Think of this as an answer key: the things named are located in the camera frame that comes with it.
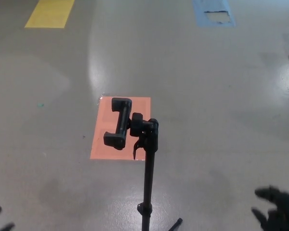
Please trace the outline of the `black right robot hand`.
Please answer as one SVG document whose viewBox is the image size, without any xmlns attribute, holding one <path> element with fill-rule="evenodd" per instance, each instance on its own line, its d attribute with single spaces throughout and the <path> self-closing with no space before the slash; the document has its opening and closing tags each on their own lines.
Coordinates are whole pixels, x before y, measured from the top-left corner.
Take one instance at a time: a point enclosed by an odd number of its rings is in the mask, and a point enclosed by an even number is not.
<svg viewBox="0 0 289 231">
<path fill-rule="evenodd" d="M 268 210 L 266 216 L 257 208 L 251 209 L 264 231 L 289 231 L 289 192 L 276 186 L 259 187 L 254 191 L 255 195 L 266 200 L 276 207 Z"/>
</svg>

